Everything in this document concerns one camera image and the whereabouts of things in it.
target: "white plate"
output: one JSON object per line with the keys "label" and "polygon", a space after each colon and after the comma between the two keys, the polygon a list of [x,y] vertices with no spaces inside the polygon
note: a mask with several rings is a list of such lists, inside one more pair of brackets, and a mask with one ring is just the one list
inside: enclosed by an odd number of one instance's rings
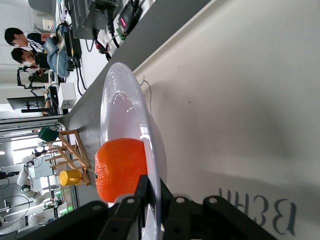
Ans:
{"label": "white plate", "polygon": [[123,63],[113,64],[105,78],[101,102],[101,145],[107,141],[132,138],[143,141],[148,177],[155,201],[150,205],[142,239],[160,238],[161,187],[166,183],[167,161],[158,127],[133,72]]}

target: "red light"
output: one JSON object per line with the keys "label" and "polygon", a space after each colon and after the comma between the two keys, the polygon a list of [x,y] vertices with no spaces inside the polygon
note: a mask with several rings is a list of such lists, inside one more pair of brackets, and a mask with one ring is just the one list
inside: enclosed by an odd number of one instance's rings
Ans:
{"label": "red light", "polygon": [[126,24],[126,22],[125,22],[125,20],[122,18],[122,17],[120,17],[120,20],[121,20],[121,23],[123,24],[123,26],[127,26],[127,24]]}

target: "black hair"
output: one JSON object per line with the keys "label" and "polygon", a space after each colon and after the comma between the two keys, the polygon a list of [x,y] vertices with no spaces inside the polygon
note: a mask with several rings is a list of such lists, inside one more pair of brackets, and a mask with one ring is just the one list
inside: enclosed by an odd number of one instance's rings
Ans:
{"label": "black hair", "polygon": [[27,50],[24,50],[21,47],[14,48],[11,52],[12,59],[17,61],[20,64],[23,64],[24,63],[24,60],[22,59],[22,55],[24,54],[23,51],[27,52]]}
{"label": "black hair", "polygon": [[16,39],[15,34],[24,34],[24,32],[21,31],[19,28],[15,28],[15,27],[7,28],[4,31],[4,39],[11,46],[14,46],[12,42]]}

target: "yellow mug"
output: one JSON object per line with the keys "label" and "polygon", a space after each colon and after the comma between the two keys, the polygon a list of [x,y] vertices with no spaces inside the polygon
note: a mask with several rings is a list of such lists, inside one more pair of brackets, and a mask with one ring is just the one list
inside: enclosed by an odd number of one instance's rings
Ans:
{"label": "yellow mug", "polygon": [[81,176],[78,169],[64,170],[59,175],[59,182],[62,186],[77,185],[81,181]]}

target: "orange fruit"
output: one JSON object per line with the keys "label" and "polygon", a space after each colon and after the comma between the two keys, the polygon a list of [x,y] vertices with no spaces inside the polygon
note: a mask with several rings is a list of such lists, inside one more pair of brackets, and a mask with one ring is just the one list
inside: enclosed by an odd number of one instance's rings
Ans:
{"label": "orange fruit", "polygon": [[134,193],[140,175],[147,174],[144,143],[133,138],[105,142],[95,154],[95,184],[99,197],[109,203]]}

